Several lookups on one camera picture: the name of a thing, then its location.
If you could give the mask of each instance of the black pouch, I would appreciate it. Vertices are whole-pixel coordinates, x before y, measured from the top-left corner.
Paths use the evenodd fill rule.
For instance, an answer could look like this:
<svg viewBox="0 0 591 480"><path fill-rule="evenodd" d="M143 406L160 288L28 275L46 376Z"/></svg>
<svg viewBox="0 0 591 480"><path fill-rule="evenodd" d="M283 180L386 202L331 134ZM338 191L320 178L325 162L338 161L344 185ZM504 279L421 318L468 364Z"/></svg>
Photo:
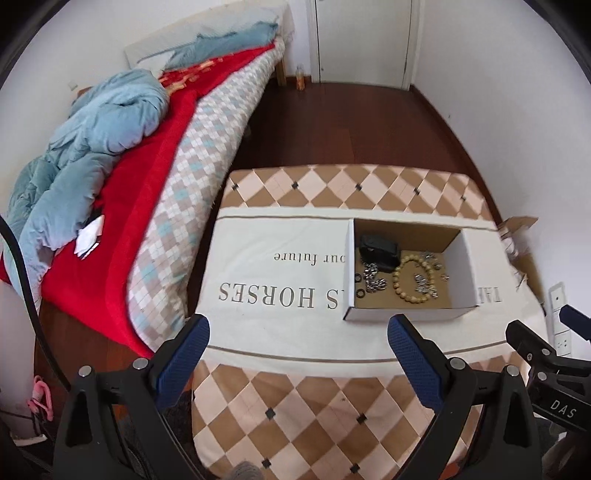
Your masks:
<svg viewBox="0 0 591 480"><path fill-rule="evenodd" d="M375 263L380 272L392 273L400 265L398 244L378 235L361 235L359 254L366 263Z"/></svg>

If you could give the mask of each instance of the blue pillow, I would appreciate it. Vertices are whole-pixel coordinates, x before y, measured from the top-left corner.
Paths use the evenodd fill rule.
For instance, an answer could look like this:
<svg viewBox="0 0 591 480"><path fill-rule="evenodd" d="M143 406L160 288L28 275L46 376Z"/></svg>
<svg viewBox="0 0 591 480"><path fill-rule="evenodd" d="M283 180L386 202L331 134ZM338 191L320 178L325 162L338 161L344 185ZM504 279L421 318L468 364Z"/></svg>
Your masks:
<svg viewBox="0 0 591 480"><path fill-rule="evenodd" d="M221 57L249 48L263 47L271 43L277 32L277 24L259 22L247 30L231 32L223 37L197 35L195 41L178 48L164 70L177 70L197 65L207 59Z"/></svg>

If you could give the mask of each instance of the red blanket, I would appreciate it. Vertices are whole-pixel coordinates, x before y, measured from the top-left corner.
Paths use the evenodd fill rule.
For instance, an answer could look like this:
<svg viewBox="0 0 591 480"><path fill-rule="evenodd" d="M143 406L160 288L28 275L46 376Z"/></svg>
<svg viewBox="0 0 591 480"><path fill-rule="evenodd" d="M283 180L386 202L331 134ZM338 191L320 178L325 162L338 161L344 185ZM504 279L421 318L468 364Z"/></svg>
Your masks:
<svg viewBox="0 0 591 480"><path fill-rule="evenodd" d="M97 198L95 206L101 206L105 215L100 244L85 260L74 255L74 242L66 245L44 277L44 299L137 354L151 357L152 351L129 321L127 282L177 146L197 99L272 48L271 44L245 50L161 77L171 93L168 114L152 136L123 154Z"/></svg>

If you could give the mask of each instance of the beaded bracelet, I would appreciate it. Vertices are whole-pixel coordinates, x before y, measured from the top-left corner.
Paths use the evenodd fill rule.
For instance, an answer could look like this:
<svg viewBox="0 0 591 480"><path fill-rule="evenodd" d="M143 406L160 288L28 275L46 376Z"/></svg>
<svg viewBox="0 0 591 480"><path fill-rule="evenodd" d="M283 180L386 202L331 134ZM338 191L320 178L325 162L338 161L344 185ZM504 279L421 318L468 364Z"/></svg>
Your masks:
<svg viewBox="0 0 591 480"><path fill-rule="evenodd" d="M411 296L400 288L400 272L403 266L408 262L415 262L417 265L422 267L425 270L425 273L427 274L429 285L435 285L433 267L427 261L425 261L425 259L419 257L418 255L408 255L400 260L400 265L394 269L394 273L392 274L392 280L394 282L394 291L396 292L396 295L398 295L404 301L407 301L409 303L424 303L429 299L429 295L420 295L418 297L414 295Z"/></svg>

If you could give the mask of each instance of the bed leg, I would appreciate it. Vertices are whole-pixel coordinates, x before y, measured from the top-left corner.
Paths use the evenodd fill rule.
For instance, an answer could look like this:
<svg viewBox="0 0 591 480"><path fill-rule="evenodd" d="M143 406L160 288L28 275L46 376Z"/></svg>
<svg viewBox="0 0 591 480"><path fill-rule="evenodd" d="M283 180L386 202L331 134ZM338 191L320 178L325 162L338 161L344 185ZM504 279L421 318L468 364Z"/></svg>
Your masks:
<svg viewBox="0 0 591 480"><path fill-rule="evenodd" d="M287 79L285 78L285 63L283 59L275 65L275 75L277 76L277 85L280 87L287 86Z"/></svg>

